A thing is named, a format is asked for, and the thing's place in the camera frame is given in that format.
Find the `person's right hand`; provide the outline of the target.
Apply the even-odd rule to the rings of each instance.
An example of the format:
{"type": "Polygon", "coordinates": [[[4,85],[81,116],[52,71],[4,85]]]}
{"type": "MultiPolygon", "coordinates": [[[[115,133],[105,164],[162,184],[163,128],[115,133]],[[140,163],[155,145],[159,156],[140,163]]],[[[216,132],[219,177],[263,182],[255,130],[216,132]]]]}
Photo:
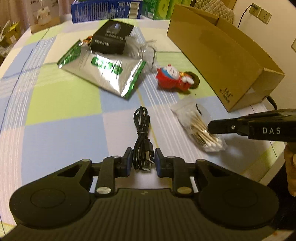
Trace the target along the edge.
{"type": "Polygon", "coordinates": [[[289,193],[295,197],[296,192],[296,169],[295,169],[295,153],[286,145],[284,150],[285,169],[287,172],[287,188],[289,193]]]}

